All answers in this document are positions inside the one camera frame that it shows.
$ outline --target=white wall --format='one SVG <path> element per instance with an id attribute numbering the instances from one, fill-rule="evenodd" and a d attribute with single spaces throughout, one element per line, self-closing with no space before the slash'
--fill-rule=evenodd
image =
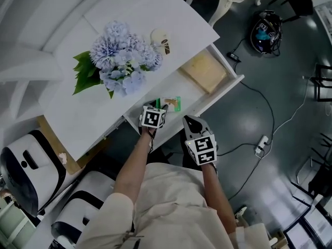
<path id="1" fill-rule="evenodd" d="M 81 1 L 15 0 L 0 25 L 0 40 L 41 49 L 67 14 Z"/>
<path id="2" fill-rule="evenodd" d="M 20 137 L 28 134 L 30 131 L 38 128 L 36 119 L 26 120 L 10 127 L 0 128 L 0 151 L 3 147 L 9 145 Z"/>

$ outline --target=flower bouquet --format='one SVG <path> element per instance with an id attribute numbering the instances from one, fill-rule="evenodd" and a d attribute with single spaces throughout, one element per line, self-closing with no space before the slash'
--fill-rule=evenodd
<path id="1" fill-rule="evenodd" d="M 105 85 L 110 98 L 114 92 L 122 96 L 134 93 L 145 83 L 146 72 L 161 66 L 158 47 L 130 33 L 128 24 L 110 22 L 90 51 L 74 57 L 78 61 L 74 94 L 98 84 Z"/>

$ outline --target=gray floor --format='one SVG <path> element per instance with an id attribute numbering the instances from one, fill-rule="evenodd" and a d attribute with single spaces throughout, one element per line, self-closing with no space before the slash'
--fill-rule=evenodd
<path id="1" fill-rule="evenodd" d="M 254 0 L 233 4 L 231 10 L 215 24 L 214 29 L 220 35 L 215 45 L 222 54 L 226 55 L 245 36 L 250 16 L 257 10 L 265 9 L 268 1 L 263 0 L 258 8 L 254 6 Z M 201 6 L 196 5 L 195 9 L 209 19 L 213 13 L 209 7 L 215 5 L 214 0 L 203 0 Z M 283 18 L 293 15 L 287 4 L 282 7 L 272 5 L 270 9 Z M 328 38 L 314 15 L 284 24 L 281 55 L 278 58 L 258 57 L 243 43 L 236 51 L 242 61 L 237 66 L 237 73 L 244 74 L 243 82 L 259 89 L 269 100 L 276 128 L 302 103 L 307 79 L 312 75 L 315 63 L 332 63 L 329 58 L 331 53 Z M 286 228 L 303 210 L 297 201 L 292 200 L 295 189 L 290 185 L 290 180 L 295 180 L 296 170 L 310 155 L 309 146 L 314 143 L 317 132 L 330 127 L 330 118 L 324 111 L 325 103 L 318 103 L 313 97 L 314 88 L 309 83 L 305 105 L 291 122 L 275 134 L 271 153 L 261 161 L 244 188 L 230 201 L 234 210 L 247 204 L 270 231 Z M 269 107 L 259 94 L 241 84 L 201 117 L 208 121 L 214 131 L 219 153 L 241 143 L 257 144 L 263 135 L 271 138 Z M 124 123 L 111 136 L 113 143 L 107 149 L 107 154 L 118 161 L 125 161 L 138 135 L 129 124 Z M 165 153 L 181 152 L 178 134 L 166 142 L 162 149 Z M 174 154 L 170 162 L 181 165 L 181 159 L 181 154 Z M 242 146 L 219 158 L 216 163 L 219 179 L 229 198 L 240 189 L 257 161 L 252 146 Z"/>

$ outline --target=power strip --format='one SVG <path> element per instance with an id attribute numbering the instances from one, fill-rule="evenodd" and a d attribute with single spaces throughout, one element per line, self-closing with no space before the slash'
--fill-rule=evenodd
<path id="1" fill-rule="evenodd" d="M 262 150 L 264 149 L 265 144 L 268 142 L 268 140 L 269 140 L 268 137 L 266 135 L 263 135 L 263 137 L 259 141 L 258 146 L 255 148 L 256 154 L 260 154 L 262 152 Z"/>

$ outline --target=white drawer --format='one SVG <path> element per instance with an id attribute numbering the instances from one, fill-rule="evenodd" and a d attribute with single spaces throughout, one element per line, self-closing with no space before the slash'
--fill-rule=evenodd
<path id="1" fill-rule="evenodd" d="M 161 146 L 183 128 L 183 116 L 200 116 L 244 78 L 244 75 L 237 75 L 234 72 L 214 44 L 209 45 L 207 50 L 226 68 L 228 72 L 227 79 L 224 79 L 212 94 L 207 94 L 192 80 L 183 76 L 179 71 L 175 71 L 159 85 L 150 90 L 123 115 L 130 125 L 138 132 L 137 125 L 139 115 L 142 112 L 142 106 L 144 103 L 160 97 L 181 97 L 181 112 L 167 113 L 164 126 L 159 129 L 156 134 L 154 149 Z"/>

